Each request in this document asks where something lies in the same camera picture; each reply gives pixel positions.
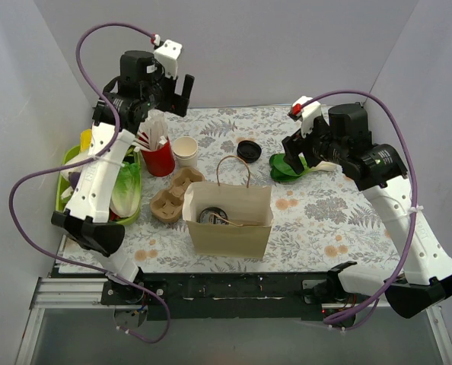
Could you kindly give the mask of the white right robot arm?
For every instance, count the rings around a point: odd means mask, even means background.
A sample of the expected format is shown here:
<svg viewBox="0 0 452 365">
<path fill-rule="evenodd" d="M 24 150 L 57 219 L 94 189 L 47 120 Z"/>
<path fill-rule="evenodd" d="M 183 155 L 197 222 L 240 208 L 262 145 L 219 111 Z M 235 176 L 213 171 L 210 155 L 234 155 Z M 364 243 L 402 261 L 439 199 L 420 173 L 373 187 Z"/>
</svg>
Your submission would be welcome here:
<svg viewBox="0 0 452 365">
<path fill-rule="evenodd" d="M 339 165 L 371 203 L 400 257 L 405 260 L 396 279 L 357 263 L 329 270 L 328 296 L 344 302 L 353 294 L 382 294 L 391 308 L 409 319 L 452 296 L 452 258 L 428 225 L 421 207 L 412 207 L 412 187 L 406 166 L 396 149 L 375 144 L 368 114 L 359 103 L 333 106 L 324 117 L 321 105 L 309 97 L 297 100 L 289 117 L 301 128 L 283 139 L 285 162 L 296 173 L 322 162 Z"/>
</svg>

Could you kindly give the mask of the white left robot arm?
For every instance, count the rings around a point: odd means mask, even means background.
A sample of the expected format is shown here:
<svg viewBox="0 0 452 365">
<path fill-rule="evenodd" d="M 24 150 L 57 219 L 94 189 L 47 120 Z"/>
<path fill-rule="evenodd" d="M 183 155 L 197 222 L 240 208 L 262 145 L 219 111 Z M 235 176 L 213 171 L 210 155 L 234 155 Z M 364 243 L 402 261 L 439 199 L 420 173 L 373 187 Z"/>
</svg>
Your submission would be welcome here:
<svg viewBox="0 0 452 365">
<path fill-rule="evenodd" d="M 109 220 L 110 201 L 126 152 L 140 124 L 152 109 L 184 117 L 194 77 L 186 75 L 176 94 L 181 47 L 167 41 L 153 52 L 130 50 L 120 57 L 120 73 L 104 88 L 94 107 L 92 140 L 72 197 L 51 222 L 65 229 L 83 249 L 90 250 L 106 271 L 119 282 L 118 294 L 129 304 L 145 293 L 135 278 L 138 266 L 119 248 L 125 228 Z"/>
</svg>

